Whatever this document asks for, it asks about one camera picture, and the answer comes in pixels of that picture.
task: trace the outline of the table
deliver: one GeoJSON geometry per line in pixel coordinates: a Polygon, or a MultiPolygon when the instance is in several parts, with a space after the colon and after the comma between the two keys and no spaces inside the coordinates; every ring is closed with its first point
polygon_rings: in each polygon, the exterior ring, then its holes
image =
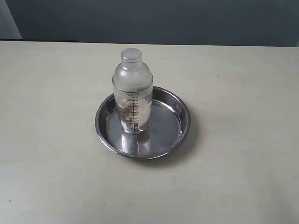
{"type": "Polygon", "coordinates": [[[0,72],[0,223],[299,223],[299,48],[0,42],[0,72]],[[191,113],[151,161],[95,132],[127,47],[191,113]]]}

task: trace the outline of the metal tray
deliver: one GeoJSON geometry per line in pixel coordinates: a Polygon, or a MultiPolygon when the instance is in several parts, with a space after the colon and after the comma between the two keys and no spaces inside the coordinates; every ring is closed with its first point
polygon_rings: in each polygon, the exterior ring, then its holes
{"type": "Polygon", "coordinates": [[[190,114],[184,102],[168,90],[154,86],[149,128],[141,134],[125,133],[116,112],[114,95],[100,105],[95,127],[113,152],[142,160],[154,159],[177,148],[187,137],[190,114]]]}

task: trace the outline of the gray wall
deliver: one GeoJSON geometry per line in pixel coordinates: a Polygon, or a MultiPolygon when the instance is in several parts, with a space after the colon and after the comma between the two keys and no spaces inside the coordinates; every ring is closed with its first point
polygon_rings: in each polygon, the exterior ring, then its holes
{"type": "Polygon", "coordinates": [[[296,46],[299,0],[7,0],[23,39],[296,46]]]}

